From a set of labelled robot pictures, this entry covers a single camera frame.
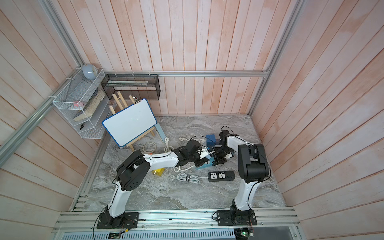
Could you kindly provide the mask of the blue cube socket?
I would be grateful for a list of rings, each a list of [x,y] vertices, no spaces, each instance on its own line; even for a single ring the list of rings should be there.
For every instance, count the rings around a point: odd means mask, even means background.
[[[215,147],[216,146],[216,136],[214,134],[206,135],[207,147]]]

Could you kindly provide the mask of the black power strip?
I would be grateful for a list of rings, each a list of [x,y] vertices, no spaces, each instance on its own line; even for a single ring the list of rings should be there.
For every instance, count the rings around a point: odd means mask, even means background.
[[[226,182],[234,181],[236,178],[234,171],[218,171],[218,172],[209,172],[208,180],[209,182]]]

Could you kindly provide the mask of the yellow cube socket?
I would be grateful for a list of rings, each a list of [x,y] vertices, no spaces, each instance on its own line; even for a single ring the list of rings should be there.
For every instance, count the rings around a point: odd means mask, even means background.
[[[161,168],[161,169],[153,170],[152,172],[154,175],[161,177],[164,171],[165,171],[165,168]]]

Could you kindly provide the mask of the teal power strip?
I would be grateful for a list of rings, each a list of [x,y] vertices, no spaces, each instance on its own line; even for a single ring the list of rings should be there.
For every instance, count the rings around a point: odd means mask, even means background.
[[[215,162],[215,159],[211,157],[207,162],[204,162],[204,164],[200,167],[196,167],[197,170],[212,167],[213,163]]]

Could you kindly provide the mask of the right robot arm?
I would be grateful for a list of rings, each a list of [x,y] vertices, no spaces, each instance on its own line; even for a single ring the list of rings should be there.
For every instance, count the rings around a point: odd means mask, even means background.
[[[237,211],[248,211],[256,189],[271,176],[265,147],[263,144],[250,143],[229,131],[220,133],[219,145],[214,148],[213,165],[224,164],[234,155],[238,155],[238,173],[242,182],[234,198],[234,208]]]

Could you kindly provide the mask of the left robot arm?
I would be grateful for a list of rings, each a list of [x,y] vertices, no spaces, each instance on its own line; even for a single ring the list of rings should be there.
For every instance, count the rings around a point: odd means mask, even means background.
[[[109,216],[114,219],[125,212],[131,191],[136,189],[150,171],[162,168],[175,168],[194,163],[202,166],[209,160],[213,148],[204,147],[196,140],[167,153],[148,155],[134,151],[118,168],[113,180],[116,185],[114,196],[108,205]]]

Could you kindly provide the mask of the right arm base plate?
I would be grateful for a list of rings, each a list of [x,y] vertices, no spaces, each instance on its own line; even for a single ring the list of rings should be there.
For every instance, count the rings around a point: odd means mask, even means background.
[[[255,212],[251,209],[219,210],[216,212],[219,226],[256,226],[258,224]]]

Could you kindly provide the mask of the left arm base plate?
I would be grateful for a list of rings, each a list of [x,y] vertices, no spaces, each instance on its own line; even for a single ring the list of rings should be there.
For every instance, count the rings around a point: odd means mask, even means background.
[[[101,213],[97,222],[97,229],[135,229],[137,228],[139,213],[128,212],[112,218],[108,211]]]

